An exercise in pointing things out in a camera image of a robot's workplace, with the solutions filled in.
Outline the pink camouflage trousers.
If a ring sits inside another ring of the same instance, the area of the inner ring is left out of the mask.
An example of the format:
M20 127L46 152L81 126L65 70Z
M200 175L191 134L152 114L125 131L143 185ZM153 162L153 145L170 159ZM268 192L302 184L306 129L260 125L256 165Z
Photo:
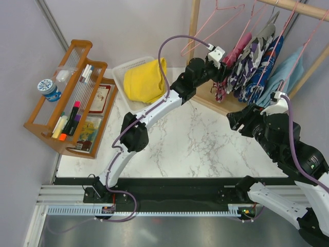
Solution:
M231 69L234 67L239 55L242 53L246 45L250 42L252 38L251 32L246 33L236 44L234 49L223 59L223 62L227 65L227 69L224 78L220 82L214 82L213 87L216 89L215 100L217 102L222 102L226 97L226 87L227 79L231 73Z

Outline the yellow trousers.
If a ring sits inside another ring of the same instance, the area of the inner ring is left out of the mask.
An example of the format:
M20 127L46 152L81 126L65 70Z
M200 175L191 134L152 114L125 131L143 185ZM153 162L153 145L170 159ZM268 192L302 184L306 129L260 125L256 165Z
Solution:
M123 87L129 100L143 103L154 103L167 91L157 60L129 69Z

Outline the pink hanger of yellow trousers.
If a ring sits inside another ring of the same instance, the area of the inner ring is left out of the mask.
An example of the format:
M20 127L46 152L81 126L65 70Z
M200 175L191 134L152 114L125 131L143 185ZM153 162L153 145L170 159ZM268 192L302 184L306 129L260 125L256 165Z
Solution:
M209 16L199 17L200 7L212 7ZM189 35L211 43L245 10L244 1L194 1L190 19Z

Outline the pink hanger of camouflage trousers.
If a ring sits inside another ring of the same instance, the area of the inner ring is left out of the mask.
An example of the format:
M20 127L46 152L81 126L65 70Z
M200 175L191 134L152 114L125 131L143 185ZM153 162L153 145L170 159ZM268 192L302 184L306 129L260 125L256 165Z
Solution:
M242 51L242 42L245 39L245 36L249 38L248 41L251 40L251 36L252 36L252 31L255 29L255 27L257 26L258 22L260 21L260 19L262 18L262 16L265 14L266 10L267 10L267 4L262 4L262 6L258 9L255 10L255 6L256 6L256 2L253 2L252 5L252 9L251 9L251 14L250 14L250 18L247 21L238 41L236 42L234 48L232 49L232 51L228 54L227 59L225 58L223 61L227 64L228 67L231 67L235 60L238 58L238 51ZM258 19L254 22L253 26L251 28L249 28L252 19L257 17Z

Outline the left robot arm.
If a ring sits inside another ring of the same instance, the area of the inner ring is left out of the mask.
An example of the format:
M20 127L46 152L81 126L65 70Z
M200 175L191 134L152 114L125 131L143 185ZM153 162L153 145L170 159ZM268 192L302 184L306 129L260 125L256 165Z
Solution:
M123 119L121 131L112 148L114 157L105 170L94 177L91 187L85 189L101 202L108 202L113 196L111 189L130 159L142 151L149 143L148 130L170 111L180 107L196 94L196 89L209 80L221 81L226 74L227 64L220 60L193 58L185 71L172 83L168 94L144 110L132 114L128 112Z

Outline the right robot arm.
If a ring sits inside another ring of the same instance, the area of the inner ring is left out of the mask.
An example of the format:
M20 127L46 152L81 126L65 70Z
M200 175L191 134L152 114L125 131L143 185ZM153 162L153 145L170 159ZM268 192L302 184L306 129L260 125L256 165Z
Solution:
M311 246L328 246L328 163L315 147L300 140L301 127L291 113L268 114L255 104L227 114L231 130L254 138L273 163L294 181L309 207L292 202L251 176L236 185L240 202L256 202L278 214Z

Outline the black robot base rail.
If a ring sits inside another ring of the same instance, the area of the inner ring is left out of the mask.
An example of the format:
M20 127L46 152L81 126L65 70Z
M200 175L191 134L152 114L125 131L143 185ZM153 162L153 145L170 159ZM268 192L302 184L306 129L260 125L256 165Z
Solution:
M241 178L120 178L111 191L94 178L57 178L55 185L81 186L84 203L114 203L118 212L197 212L253 204L237 192Z

